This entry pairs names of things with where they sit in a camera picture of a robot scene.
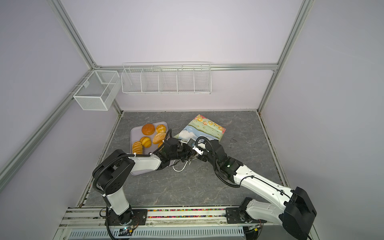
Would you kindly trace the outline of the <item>printed paper gift bag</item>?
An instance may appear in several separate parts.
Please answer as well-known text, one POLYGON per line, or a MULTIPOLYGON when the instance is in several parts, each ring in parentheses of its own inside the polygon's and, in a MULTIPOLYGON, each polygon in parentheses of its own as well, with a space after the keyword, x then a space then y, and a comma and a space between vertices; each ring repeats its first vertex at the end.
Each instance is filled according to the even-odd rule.
MULTIPOLYGON (((196 141, 196 143, 200 143, 203 140, 218 140, 220 141, 225 133, 226 129, 220 126, 219 124, 207 119, 202 115, 196 116, 192 121, 190 121, 187 126, 175 137, 183 144, 188 144, 190 140, 196 141)), ((194 155, 189 160, 198 159, 201 160, 201 156, 198 155, 195 151, 194 155)), ((175 172, 180 172, 180 170, 175 168, 175 165, 178 162, 182 162, 181 160, 176 160, 172 164, 172 168, 175 172)), ((213 165, 214 171, 219 171, 219 165, 213 165)))

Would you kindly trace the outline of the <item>yellow striped fake bread roll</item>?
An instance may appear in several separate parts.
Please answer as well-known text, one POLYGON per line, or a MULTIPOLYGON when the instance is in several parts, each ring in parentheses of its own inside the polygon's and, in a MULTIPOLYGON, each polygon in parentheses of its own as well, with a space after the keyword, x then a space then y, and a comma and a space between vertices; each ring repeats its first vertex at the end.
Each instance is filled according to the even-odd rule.
POLYGON ((142 137, 140 142, 144 148, 149 148, 152 146, 152 140, 149 137, 142 137))

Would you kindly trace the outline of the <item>lavender plastic tray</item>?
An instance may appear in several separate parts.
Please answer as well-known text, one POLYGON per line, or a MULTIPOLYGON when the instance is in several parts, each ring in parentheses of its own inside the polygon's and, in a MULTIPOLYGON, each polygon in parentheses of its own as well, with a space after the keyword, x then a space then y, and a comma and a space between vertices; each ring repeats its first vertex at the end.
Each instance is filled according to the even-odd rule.
MULTIPOLYGON (((149 155, 160 146, 160 142, 153 143, 153 138, 157 135, 156 130, 152 135, 147 136, 143 134, 142 128, 143 126, 139 126, 131 130, 131 154, 149 155)), ((131 171, 133 176, 156 171, 161 164, 161 160, 155 157, 155 154, 151 158, 136 156, 134 161, 135 165, 131 171)))

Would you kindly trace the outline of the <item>brown round fake bun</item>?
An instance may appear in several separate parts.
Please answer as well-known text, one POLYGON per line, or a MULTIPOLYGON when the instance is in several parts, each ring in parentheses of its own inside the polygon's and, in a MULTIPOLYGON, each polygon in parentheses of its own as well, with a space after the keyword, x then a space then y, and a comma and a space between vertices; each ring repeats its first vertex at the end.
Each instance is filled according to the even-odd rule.
POLYGON ((145 136, 151 136, 156 131, 156 128, 153 124, 145 124, 142 127, 142 133, 145 136))

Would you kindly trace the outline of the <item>sesame fake bread roll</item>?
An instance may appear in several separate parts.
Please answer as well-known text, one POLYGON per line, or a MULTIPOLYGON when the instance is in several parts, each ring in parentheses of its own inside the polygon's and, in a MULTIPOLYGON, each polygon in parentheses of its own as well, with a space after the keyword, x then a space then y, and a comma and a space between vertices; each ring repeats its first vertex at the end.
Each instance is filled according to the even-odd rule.
POLYGON ((153 138, 153 144, 158 145, 162 143, 165 140, 166 136, 166 133, 157 133, 153 138))

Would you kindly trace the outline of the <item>cream and steel tongs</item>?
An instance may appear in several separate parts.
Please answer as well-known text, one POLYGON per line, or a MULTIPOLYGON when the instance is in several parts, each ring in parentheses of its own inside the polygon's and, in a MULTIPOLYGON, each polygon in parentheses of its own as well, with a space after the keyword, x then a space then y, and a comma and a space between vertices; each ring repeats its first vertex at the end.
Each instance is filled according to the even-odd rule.
POLYGON ((184 171, 184 169, 189 166, 191 163, 192 163, 193 160, 188 160, 186 161, 185 165, 183 166, 183 168, 180 170, 180 172, 184 171))

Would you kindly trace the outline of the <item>orange fake croissant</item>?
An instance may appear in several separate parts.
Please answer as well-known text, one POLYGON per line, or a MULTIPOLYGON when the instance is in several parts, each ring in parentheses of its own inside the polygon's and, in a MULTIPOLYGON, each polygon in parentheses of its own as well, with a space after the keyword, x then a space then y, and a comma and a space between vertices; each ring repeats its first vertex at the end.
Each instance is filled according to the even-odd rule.
POLYGON ((167 127, 165 125, 158 125, 158 126, 156 126, 156 132, 157 132, 157 134, 166 133, 167 127))

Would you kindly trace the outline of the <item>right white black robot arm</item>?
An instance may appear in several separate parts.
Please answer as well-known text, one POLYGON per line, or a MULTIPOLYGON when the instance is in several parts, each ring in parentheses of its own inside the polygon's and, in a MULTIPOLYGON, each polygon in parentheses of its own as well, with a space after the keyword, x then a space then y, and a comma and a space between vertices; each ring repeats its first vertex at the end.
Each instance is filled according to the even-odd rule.
POLYGON ((247 188, 270 203, 269 207, 263 207, 256 200, 246 198, 239 210, 247 222, 265 220, 280 224, 295 239, 310 239, 317 211, 304 189, 291 189, 262 177, 241 161, 229 157, 217 140, 199 137, 194 150, 200 160, 213 166, 215 175, 227 186, 247 188))

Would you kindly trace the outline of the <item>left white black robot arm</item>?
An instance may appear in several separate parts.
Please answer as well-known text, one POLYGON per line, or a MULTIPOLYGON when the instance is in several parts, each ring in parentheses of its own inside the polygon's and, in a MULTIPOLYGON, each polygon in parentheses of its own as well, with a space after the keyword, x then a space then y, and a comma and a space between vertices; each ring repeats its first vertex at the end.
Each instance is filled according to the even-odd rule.
POLYGON ((98 192, 107 207, 118 217, 132 212, 123 185, 130 175, 137 176, 172 167, 177 161, 186 162, 196 155, 192 147, 176 138, 169 138, 154 152, 148 154, 125 153, 115 150, 93 171, 92 188, 98 192))

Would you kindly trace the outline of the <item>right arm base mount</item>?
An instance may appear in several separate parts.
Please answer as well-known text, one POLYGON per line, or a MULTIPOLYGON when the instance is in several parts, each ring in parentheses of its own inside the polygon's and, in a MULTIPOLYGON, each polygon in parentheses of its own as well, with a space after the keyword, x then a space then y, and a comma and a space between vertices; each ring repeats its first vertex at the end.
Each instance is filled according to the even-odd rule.
POLYGON ((228 224, 265 224, 267 221, 253 219, 245 210, 238 208, 226 208, 225 217, 228 224))

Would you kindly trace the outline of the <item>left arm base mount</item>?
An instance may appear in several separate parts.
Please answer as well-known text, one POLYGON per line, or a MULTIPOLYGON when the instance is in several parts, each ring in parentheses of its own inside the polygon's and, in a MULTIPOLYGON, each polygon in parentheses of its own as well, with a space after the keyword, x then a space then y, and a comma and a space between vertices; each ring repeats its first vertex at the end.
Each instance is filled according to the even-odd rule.
POLYGON ((146 224, 147 215, 147 209, 128 209, 120 216, 109 210, 106 222, 109 226, 142 226, 146 224))

